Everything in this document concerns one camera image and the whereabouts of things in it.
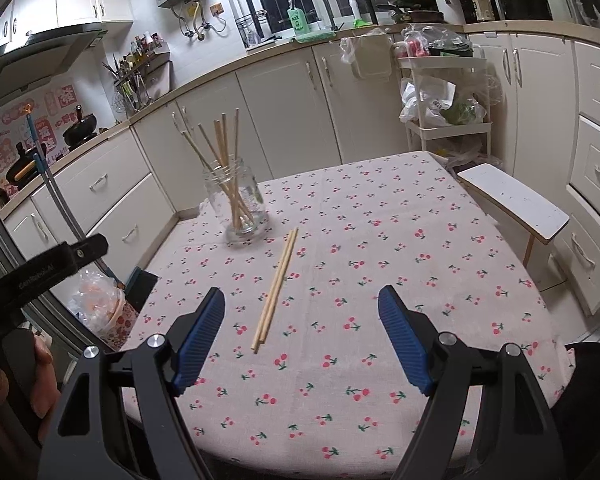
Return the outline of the left human hand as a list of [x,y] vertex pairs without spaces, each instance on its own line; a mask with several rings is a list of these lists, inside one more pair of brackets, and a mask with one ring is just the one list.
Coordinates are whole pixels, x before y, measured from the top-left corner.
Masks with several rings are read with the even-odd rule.
[[60,397],[55,363],[45,341],[17,328],[0,342],[0,438],[46,437]]

